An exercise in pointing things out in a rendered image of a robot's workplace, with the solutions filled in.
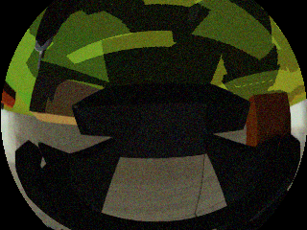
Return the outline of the red-handled awl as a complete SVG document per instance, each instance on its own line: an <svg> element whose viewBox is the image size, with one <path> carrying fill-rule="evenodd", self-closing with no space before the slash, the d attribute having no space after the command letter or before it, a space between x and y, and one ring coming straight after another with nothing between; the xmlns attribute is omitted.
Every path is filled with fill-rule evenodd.
<svg viewBox="0 0 307 230"><path fill-rule="evenodd" d="M15 92L4 82L3 97L1 97L1 103L6 104L12 108L15 103Z"/></svg>

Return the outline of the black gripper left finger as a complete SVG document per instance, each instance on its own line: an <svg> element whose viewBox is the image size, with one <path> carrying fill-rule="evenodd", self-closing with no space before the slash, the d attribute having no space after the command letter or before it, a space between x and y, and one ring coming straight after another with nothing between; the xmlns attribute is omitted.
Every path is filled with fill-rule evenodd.
<svg viewBox="0 0 307 230"><path fill-rule="evenodd" d="M53 149L42 142L38 148L46 164L64 173L92 210L103 212L112 174L120 160L115 137L74 153Z"/></svg>

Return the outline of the tan wooden panel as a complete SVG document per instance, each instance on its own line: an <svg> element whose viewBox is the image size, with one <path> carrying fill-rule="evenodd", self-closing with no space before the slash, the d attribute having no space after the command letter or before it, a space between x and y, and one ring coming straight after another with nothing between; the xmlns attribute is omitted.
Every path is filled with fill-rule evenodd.
<svg viewBox="0 0 307 230"><path fill-rule="evenodd" d="M30 112L42 122L77 126L73 104L100 89L39 72L32 91Z"/></svg>

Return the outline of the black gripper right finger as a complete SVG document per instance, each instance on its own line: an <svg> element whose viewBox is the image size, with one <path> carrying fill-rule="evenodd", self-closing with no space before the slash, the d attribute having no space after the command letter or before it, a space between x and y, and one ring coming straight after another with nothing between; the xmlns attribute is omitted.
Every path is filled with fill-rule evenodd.
<svg viewBox="0 0 307 230"><path fill-rule="evenodd" d="M242 198L241 192L258 172L270 150L273 151L279 146L280 137L281 134L277 134L269 141L262 142L260 146L251 147L212 134L207 156L218 176L226 206Z"/></svg>

